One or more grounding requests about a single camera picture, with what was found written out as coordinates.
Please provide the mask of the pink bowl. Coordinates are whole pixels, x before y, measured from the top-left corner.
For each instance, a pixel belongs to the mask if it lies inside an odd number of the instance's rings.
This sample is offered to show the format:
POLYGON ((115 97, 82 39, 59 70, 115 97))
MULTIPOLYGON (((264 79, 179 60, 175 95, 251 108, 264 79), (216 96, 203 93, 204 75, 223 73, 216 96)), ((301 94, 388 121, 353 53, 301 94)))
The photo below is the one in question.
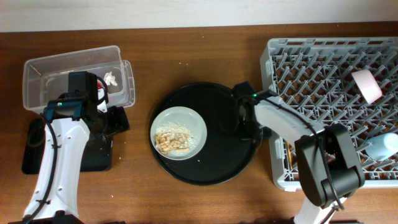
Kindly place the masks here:
POLYGON ((351 75, 367 104, 374 103, 382 96, 382 90, 369 70, 360 70, 351 75))

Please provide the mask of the peanut shells and rice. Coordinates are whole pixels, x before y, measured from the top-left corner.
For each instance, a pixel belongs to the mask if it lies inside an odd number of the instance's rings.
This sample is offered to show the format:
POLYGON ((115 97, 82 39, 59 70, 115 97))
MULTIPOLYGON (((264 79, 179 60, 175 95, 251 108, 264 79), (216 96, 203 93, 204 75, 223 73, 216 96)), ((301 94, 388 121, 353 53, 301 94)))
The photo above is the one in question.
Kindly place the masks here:
POLYGON ((155 148, 163 155, 182 154, 197 145, 193 133, 184 125, 168 122, 155 129, 155 148))

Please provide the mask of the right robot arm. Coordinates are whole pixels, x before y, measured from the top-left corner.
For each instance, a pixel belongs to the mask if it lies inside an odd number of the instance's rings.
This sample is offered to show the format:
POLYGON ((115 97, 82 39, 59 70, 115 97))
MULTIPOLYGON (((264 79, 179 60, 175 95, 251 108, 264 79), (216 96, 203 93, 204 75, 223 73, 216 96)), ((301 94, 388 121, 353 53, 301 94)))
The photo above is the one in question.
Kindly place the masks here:
POLYGON ((268 128, 296 153, 299 182, 305 194, 290 223, 329 223, 344 210, 343 202, 365 182, 364 173, 347 128, 327 126, 289 107, 279 96, 259 93, 236 97, 241 123, 248 130, 268 128))

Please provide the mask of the red snack wrapper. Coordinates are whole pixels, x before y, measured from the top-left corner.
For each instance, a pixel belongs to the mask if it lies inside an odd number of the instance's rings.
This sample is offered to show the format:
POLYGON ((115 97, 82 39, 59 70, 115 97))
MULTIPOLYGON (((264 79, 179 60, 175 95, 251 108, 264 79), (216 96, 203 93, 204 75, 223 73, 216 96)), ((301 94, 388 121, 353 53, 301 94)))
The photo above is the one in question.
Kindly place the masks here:
POLYGON ((98 90, 104 90, 104 86, 100 80, 97 80, 97 89, 98 90))

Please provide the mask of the wooden chopstick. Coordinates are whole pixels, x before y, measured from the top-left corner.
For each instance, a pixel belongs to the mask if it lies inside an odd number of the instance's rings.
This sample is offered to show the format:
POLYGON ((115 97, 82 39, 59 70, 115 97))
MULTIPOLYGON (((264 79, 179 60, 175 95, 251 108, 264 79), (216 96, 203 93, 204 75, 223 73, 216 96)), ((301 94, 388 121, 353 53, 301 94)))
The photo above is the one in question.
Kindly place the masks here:
POLYGON ((289 167, 290 169, 293 169, 293 164, 292 164, 292 154, 290 150, 290 144, 286 142, 286 148, 287 148, 287 155, 288 155, 288 162, 289 162, 289 167))

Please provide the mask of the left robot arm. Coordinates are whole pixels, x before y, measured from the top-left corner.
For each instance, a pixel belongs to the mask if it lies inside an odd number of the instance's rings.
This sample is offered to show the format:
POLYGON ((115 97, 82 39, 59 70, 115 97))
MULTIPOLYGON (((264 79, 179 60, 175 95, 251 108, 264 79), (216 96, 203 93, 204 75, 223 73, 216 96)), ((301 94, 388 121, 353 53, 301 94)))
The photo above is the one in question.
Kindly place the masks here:
POLYGON ((122 106, 107 112, 96 103, 51 101, 42 114, 45 146, 35 192, 22 223, 80 223, 77 190, 81 160, 91 138, 129 130, 122 106))

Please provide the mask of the grey plate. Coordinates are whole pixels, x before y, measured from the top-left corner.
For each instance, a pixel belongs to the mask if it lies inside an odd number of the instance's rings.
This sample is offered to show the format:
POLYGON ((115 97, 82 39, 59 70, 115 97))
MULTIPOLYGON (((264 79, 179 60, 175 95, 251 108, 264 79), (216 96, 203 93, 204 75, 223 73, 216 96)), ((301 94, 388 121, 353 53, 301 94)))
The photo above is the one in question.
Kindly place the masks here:
POLYGON ((175 161, 184 161, 197 155, 205 146, 207 134, 208 131, 204 119, 193 109, 183 106, 174 106, 163 110, 155 116, 150 126, 150 142, 155 151, 159 153, 161 157, 175 161), (155 148, 153 137, 155 135, 155 129, 168 122, 186 126, 193 133, 197 145, 186 153, 177 154, 171 152, 169 155, 161 154, 160 151, 155 148))

